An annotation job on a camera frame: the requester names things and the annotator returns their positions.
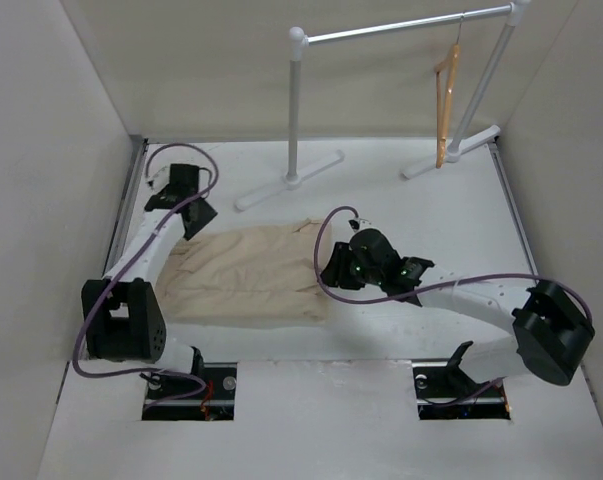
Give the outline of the beige trousers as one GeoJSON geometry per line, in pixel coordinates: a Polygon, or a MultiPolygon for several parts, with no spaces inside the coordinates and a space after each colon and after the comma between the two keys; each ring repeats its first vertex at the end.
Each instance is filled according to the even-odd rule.
{"type": "Polygon", "coordinates": [[[279,328],[329,316],[313,251],[322,221],[200,233],[172,249],[155,292],[180,324],[279,328]]]}

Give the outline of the wooden clothes hanger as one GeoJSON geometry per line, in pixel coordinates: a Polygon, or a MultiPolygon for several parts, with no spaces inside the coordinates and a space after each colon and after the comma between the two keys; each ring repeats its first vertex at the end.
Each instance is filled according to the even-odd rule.
{"type": "Polygon", "coordinates": [[[445,163],[447,136],[449,132],[450,119],[453,106],[453,92],[457,76],[460,36],[465,14],[462,13],[455,42],[450,47],[447,56],[439,62],[435,68],[436,87],[436,127],[437,127],[437,150],[435,168],[440,169],[445,163]]]}

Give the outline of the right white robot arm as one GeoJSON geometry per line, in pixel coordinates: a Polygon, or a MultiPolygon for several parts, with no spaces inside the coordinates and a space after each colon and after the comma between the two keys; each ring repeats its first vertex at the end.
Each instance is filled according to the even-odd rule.
{"type": "Polygon", "coordinates": [[[567,386],[595,335],[591,319],[556,282],[507,287],[507,277],[497,274],[473,280],[428,259],[400,256],[373,228],[336,243],[318,278],[343,290],[374,285],[392,301],[451,311],[505,332],[491,342],[466,340],[448,359],[445,384],[460,396],[488,381],[526,374],[567,386]]]}

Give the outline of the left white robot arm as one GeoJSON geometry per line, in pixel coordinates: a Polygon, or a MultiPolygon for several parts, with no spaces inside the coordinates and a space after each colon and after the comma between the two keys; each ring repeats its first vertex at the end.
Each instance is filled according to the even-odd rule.
{"type": "Polygon", "coordinates": [[[143,209],[136,235],[117,263],[102,278],[81,290],[84,325],[75,341],[73,367],[83,345],[88,354],[111,362],[136,361],[161,375],[173,372],[171,386],[187,399],[205,387],[200,351],[172,337],[155,287],[172,249],[208,225],[217,212],[200,196],[202,168],[172,164],[163,187],[143,209]]]}

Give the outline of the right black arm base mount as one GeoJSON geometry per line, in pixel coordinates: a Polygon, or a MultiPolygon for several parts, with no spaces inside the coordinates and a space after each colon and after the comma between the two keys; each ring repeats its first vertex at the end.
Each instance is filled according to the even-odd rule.
{"type": "Polygon", "coordinates": [[[510,420],[501,379],[475,382],[460,368],[473,345],[462,343],[446,361],[417,362],[413,382],[420,420],[510,420]]]}

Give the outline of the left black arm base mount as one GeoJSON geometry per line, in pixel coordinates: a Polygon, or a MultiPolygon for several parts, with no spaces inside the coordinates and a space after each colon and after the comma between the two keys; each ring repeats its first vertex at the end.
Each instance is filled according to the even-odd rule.
{"type": "Polygon", "coordinates": [[[205,387],[185,378],[153,374],[147,381],[143,421],[232,421],[237,392],[236,363],[207,363],[205,387]]]}

